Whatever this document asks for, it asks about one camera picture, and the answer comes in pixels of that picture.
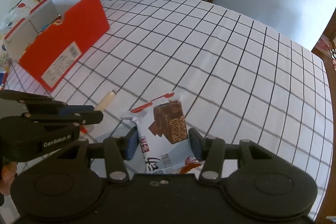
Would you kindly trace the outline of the person's left hand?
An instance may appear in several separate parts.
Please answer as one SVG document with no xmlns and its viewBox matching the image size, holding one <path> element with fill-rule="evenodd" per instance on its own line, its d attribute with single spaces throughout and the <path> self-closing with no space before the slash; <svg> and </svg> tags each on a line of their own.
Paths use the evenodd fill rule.
<svg viewBox="0 0 336 224">
<path fill-rule="evenodd" d="M 5 197 L 10 195 L 10 188 L 17 175 L 17 165 L 15 161 L 10 161 L 1 169 L 1 206 L 5 202 Z"/>
</svg>

